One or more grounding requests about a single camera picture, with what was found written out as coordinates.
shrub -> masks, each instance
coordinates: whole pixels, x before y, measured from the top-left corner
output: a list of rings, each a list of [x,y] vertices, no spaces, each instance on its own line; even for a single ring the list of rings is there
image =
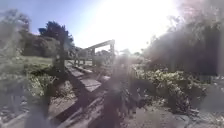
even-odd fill
[[[147,80],[148,85],[153,86],[156,95],[166,99],[172,110],[184,112],[196,107],[194,101],[205,96],[208,85],[181,71],[138,71],[137,78]]]

